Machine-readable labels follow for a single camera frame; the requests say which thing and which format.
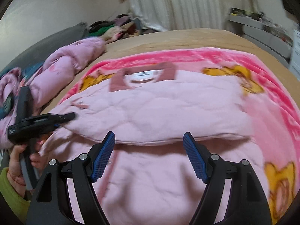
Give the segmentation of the person's left hand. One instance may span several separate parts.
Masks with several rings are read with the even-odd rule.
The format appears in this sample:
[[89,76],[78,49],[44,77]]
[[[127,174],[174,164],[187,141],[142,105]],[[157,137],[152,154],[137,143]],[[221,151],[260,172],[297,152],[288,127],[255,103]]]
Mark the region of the person's left hand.
[[[36,153],[30,155],[32,166],[37,168],[39,172],[42,172],[47,165],[47,156],[41,156],[39,151],[51,135],[52,132],[49,134],[41,135],[35,145]],[[15,145],[13,147],[10,154],[9,169],[7,172],[8,181],[15,189],[16,193],[18,193],[22,198],[24,198],[26,194],[26,184],[21,171],[20,155],[24,152],[26,147],[26,144]]]

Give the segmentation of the green left sleeve forearm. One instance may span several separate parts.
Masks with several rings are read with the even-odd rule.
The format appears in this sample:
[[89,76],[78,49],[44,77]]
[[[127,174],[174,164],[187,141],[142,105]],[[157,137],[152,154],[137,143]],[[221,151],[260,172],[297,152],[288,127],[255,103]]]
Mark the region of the green left sleeve forearm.
[[30,201],[22,198],[10,184],[7,174],[9,168],[4,168],[1,172],[1,197],[4,198],[4,204],[8,212],[15,215],[16,221],[25,224]]

